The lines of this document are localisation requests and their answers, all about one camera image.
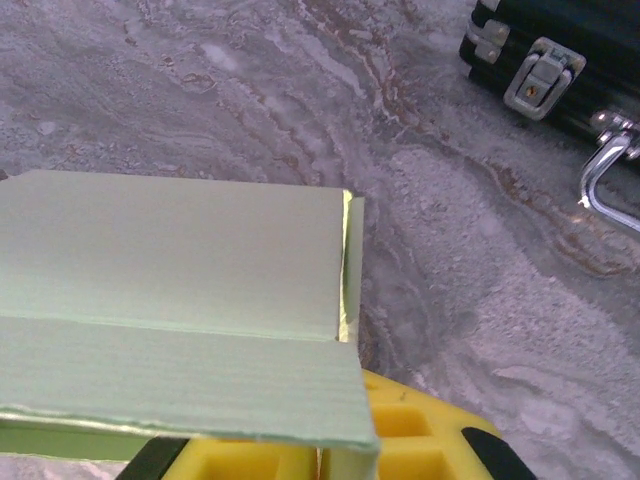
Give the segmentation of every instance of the black case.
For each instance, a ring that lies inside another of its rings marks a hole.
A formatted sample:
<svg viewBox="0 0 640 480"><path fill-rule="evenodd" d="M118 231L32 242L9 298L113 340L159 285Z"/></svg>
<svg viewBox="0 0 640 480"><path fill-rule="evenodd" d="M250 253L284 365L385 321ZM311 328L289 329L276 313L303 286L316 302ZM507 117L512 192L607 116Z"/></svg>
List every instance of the black case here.
<svg viewBox="0 0 640 480"><path fill-rule="evenodd" d="M596 196L617 160L640 159L640 0L478 0L460 57L512 109L597 142L582 203L640 235Z"/></svg>

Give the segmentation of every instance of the marble veining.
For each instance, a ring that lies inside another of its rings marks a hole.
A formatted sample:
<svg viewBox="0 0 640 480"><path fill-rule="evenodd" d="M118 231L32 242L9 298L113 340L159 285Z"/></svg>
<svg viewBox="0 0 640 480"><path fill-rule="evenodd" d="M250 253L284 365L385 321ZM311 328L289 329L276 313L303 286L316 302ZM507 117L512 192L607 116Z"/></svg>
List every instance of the marble veining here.
<svg viewBox="0 0 640 480"><path fill-rule="evenodd" d="M540 478L640 478L640 245L577 204L593 147L459 74L472 7L5 0L0 169L363 194L363 365L493 421ZM603 197L638 212L637 182ZM121 468L3 457L0 479Z"/></svg>

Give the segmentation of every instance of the folded foam board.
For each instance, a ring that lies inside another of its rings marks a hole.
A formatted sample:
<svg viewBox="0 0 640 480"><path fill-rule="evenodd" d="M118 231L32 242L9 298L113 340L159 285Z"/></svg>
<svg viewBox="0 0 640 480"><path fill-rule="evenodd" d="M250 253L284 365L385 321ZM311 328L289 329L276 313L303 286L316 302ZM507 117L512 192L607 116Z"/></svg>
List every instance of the folded foam board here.
<svg viewBox="0 0 640 480"><path fill-rule="evenodd" d="M32 171L0 203L2 451L122 460L144 443L129 435L251 438L373 475L362 199Z"/></svg>

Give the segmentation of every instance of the case handle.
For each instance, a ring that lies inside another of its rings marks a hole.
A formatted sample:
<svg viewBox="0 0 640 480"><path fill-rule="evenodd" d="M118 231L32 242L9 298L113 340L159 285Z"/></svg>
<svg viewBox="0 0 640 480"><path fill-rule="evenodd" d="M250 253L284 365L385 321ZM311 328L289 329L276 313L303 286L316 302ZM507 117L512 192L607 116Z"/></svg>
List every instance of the case handle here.
<svg viewBox="0 0 640 480"><path fill-rule="evenodd" d="M598 181L616 161L625 156L635 156L632 155L632 152L636 153L635 133L635 130L626 128L618 131L607 129L602 133L600 136L602 146L582 168L580 203L586 209L640 239L640 219L607 205L600 200L596 191Z"/></svg>

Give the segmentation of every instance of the case latch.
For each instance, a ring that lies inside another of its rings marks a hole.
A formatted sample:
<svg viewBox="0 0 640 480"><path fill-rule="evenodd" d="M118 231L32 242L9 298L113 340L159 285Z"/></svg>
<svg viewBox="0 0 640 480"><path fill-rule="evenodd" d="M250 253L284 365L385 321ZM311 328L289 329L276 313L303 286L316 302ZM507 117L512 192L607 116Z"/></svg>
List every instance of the case latch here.
<svg viewBox="0 0 640 480"><path fill-rule="evenodd" d="M598 180L621 158L640 159L640 124L616 113L596 113L591 125L600 133L600 148L582 169L580 203L617 227L640 238L640 219L603 203L597 196Z"/></svg>
<svg viewBox="0 0 640 480"><path fill-rule="evenodd" d="M504 103L533 120L542 120L586 64L579 53L539 38L513 77Z"/></svg>
<svg viewBox="0 0 640 480"><path fill-rule="evenodd" d="M467 25L467 38L476 46L476 57L491 64L498 61L510 32L507 25L496 20L487 20L482 28L473 23L473 20L469 20Z"/></svg>

